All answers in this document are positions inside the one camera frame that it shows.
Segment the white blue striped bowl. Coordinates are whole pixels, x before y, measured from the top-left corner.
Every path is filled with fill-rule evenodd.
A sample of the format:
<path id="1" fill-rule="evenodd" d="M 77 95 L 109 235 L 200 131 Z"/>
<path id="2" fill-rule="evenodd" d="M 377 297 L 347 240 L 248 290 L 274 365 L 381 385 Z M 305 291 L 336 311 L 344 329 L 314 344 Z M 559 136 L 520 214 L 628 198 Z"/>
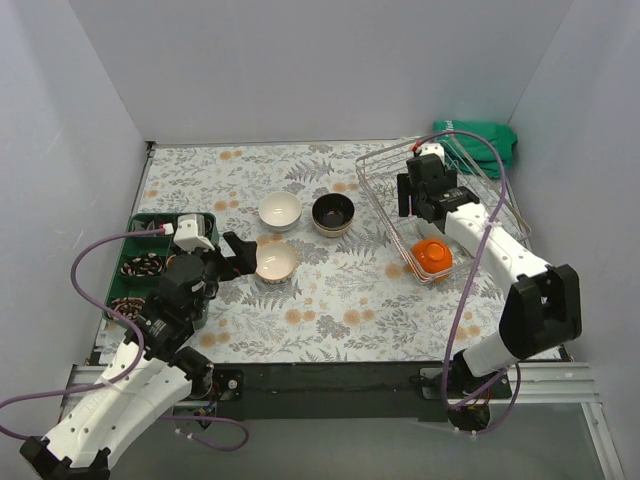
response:
<path id="1" fill-rule="evenodd" d="M 297 265 L 297 252 L 288 243 L 269 242 L 257 249 L 256 275 L 266 283 L 276 284 L 288 280 Z"/>

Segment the beige gold dotted bowl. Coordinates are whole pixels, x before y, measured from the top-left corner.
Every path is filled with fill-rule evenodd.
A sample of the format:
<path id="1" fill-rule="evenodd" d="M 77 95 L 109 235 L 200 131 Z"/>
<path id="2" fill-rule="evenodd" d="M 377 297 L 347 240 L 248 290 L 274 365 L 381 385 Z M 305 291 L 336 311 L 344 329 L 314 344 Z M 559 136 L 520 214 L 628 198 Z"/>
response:
<path id="1" fill-rule="evenodd" d="M 353 201 L 340 193 L 323 195 L 312 206 L 314 223 L 327 231 L 337 231 L 348 227 L 354 215 Z"/>

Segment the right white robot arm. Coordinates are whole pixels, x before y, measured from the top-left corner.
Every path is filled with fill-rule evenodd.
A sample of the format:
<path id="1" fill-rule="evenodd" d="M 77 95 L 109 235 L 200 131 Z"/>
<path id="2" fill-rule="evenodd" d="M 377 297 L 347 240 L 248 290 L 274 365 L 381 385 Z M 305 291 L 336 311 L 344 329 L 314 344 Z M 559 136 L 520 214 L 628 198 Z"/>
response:
<path id="1" fill-rule="evenodd" d="M 447 351 L 440 391 L 475 397 L 499 372 L 578 338 L 582 333 L 578 273 L 534 255 L 498 222 L 455 170 L 434 153 L 408 160 L 398 175 L 400 216 L 436 226 L 474 256 L 505 296 L 495 333 L 458 353 Z"/>

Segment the plain white bowl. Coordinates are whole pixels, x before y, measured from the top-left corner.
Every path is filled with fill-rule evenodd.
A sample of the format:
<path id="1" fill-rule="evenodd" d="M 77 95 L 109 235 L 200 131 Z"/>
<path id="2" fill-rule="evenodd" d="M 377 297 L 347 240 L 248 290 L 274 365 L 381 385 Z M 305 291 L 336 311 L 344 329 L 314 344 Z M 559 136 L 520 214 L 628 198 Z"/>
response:
<path id="1" fill-rule="evenodd" d="M 290 192 L 273 192 L 262 200 L 258 213 L 266 227 L 273 232 L 282 233 L 292 229 L 300 220 L 302 204 Z"/>

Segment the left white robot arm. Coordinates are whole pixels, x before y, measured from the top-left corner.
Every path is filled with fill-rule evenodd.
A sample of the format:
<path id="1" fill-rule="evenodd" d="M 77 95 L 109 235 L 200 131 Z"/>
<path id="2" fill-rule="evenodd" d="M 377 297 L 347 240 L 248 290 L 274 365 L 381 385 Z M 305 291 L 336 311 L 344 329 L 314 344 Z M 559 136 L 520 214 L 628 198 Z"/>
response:
<path id="1" fill-rule="evenodd" d="M 20 454 L 40 478 L 109 478 L 122 453 L 165 411 L 211 392 L 214 364 L 187 342 L 220 284 L 257 268 L 256 242 L 233 232 L 223 238 L 230 257 L 205 238 L 174 241 L 182 254 L 147 295 L 102 375 L 73 388 L 81 399 L 55 427 L 23 441 Z"/>

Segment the orange plastic bowl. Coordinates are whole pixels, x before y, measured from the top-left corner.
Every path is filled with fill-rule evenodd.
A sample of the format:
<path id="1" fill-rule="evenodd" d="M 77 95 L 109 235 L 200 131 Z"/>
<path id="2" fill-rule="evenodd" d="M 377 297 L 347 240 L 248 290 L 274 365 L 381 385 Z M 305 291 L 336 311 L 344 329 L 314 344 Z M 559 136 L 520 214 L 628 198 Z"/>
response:
<path id="1" fill-rule="evenodd" d="M 435 282 L 446 280 L 453 267 L 453 256 L 449 246 L 441 239 L 425 238 L 411 247 L 411 253 L 420 268 Z"/>

